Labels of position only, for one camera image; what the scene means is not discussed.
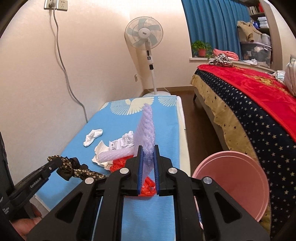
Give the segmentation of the person's left hand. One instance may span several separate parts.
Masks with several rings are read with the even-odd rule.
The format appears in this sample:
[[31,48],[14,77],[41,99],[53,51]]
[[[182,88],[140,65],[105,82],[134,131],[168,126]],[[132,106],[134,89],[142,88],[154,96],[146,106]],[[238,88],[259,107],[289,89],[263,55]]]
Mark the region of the person's left hand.
[[42,220],[42,214],[36,208],[36,206],[34,206],[34,204],[31,204],[31,208],[36,217],[23,218],[23,219],[19,219],[14,222],[11,222],[14,229],[24,240],[27,240],[28,233]]

